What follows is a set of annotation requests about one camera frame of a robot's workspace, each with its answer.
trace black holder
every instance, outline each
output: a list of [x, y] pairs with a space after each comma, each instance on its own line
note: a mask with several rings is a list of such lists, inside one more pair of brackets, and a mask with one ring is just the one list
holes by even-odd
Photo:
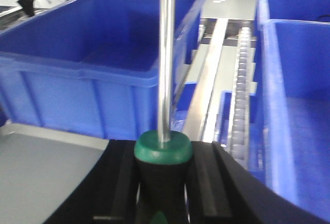
[[[176, 212], [165, 213], [168, 223], [186, 223], [181, 190], [184, 183], [191, 224], [329, 223], [276, 195], [243, 169], [218, 142], [192, 143], [194, 156], [187, 178], [184, 172], [187, 167], [173, 171], [146, 164], [140, 165], [146, 169], [141, 172], [145, 178], [142, 181], [134, 145], [134, 141], [111, 140], [90, 173], [45, 224], [145, 224], [155, 210], [167, 212], [172, 199], [175, 200], [171, 208], [176, 200], [179, 205]], [[157, 188], [156, 178], [160, 173], [178, 179], [168, 185], [180, 190]], [[141, 194], [137, 208], [139, 182]], [[163, 203], [153, 205], [155, 199]]]

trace bin rim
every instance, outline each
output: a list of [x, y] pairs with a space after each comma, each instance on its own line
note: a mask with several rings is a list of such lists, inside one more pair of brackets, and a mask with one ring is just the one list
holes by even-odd
[[262, 80], [266, 185], [288, 201], [298, 204], [288, 107], [276, 39], [276, 24], [281, 22], [296, 21], [268, 20], [263, 26], [265, 55], [262, 57]]

